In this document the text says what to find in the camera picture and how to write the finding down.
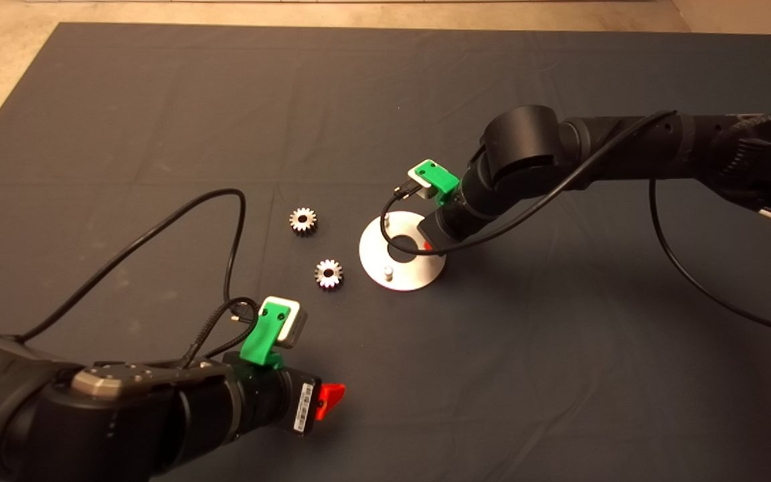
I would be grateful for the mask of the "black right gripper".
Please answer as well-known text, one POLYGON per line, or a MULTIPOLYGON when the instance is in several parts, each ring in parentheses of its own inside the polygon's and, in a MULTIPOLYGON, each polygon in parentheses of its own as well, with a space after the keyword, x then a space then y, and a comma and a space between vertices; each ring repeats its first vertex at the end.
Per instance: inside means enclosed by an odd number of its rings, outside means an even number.
POLYGON ((474 210, 463 194, 455 193, 434 213, 424 217, 417 228, 425 239, 423 250, 444 250, 480 232, 488 223, 489 217, 474 210))

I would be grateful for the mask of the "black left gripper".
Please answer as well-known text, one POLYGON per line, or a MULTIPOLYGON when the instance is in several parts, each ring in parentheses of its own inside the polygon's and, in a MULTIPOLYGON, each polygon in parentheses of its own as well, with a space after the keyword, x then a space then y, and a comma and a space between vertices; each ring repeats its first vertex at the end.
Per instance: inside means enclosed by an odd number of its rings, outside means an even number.
POLYGON ((242 396, 235 435, 263 427, 306 436, 345 396, 345 384, 322 384, 318 376, 288 367, 236 364, 234 373, 242 396))

